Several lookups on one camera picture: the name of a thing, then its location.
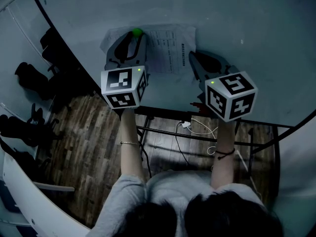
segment dark hair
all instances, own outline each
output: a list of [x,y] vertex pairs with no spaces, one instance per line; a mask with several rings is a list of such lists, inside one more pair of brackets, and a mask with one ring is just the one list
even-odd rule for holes
[[177,215],[168,202],[143,203],[128,212],[114,237],[174,237]]
[[283,236],[277,217],[235,192],[211,195],[206,200],[198,195],[188,204],[184,219],[189,237]]

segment table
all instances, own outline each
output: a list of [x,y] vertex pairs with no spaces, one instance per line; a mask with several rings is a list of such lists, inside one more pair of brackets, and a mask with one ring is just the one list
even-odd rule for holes
[[[108,29],[186,23],[197,28],[197,49],[223,56],[257,84],[247,120],[294,126],[316,109],[316,0],[36,1],[98,86]],[[142,106],[197,112],[193,78],[152,75]]]

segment wooden floor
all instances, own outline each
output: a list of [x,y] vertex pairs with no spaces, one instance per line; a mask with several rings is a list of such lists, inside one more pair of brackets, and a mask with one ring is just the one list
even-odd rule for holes
[[[120,176],[120,120],[116,113],[98,96],[77,97],[70,103],[72,110],[62,109],[53,114],[60,123],[54,128],[56,134],[63,133],[64,138],[51,145],[52,162],[46,170],[48,182],[56,185],[73,186],[73,194],[47,194],[59,207],[88,227],[93,227],[107,198],[112,185]],[[143,125],[145,116],[137,115],[136,122]],[[217,127],[217,120],[194,117],[212,130]],[[179,120],[154,118],[148,124],[150,128],[176,131]],[[236,140],[249,142],[248,131],[254,128],[254,142],[265,143],[272,139],[272,129],[264,125],[241,123]],[[192,122],[192,131],[207,133],[208,130],[197,122]],[[178,133],[191,132],[179,125]],[[146,132],[143,141],[148,153],[152,174],[173,169],[210,170],[213,156],[206,153],[214,143],[177,137],[189,165],[187,165],[174,136]],[[249,147],[236,146],[248,165]],[[45,159],[45,150],[39,149],[38,159]],[[147,169],[143,155],[143,166]],[[271,190],[276,181],[274,176],[274,149],[267,148],[255,155],[252,176],[261,193],[263,202],[271,200]],[[247,172],[235,157],[235,182],[251,186]]]

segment forearm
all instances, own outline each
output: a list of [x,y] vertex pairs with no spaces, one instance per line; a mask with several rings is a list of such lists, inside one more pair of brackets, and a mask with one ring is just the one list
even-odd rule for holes
[[120,167],[122,175],[134,175],[145,182],[133,109],[126,109],[121,116],[121,141],[137,144],[121,145]]
[[[235,142],[235,125],[231,121],[229,123],[223,122],[219,119],[218,133],[217,133],[217,146],[216,150],[222,153],[230,153],[234,150]],[[235,154],[225,156],[215,153],[211,186],[215,189],[230,184],[234,180],[234,156]]]

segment paper sheet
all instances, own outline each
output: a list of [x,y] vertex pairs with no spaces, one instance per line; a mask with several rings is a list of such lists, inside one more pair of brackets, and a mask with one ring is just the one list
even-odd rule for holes
[[[180,75],[192,71],[189,52],[196,50],[196,29],[188,25],[144,25],[137,26],[147,35],[148,72]],[[109,47],[123,34],[135,27],[108,30],[100,48],[106,54]],[[135,49],[137,40],[133,38],[129,46],[129,56]]]

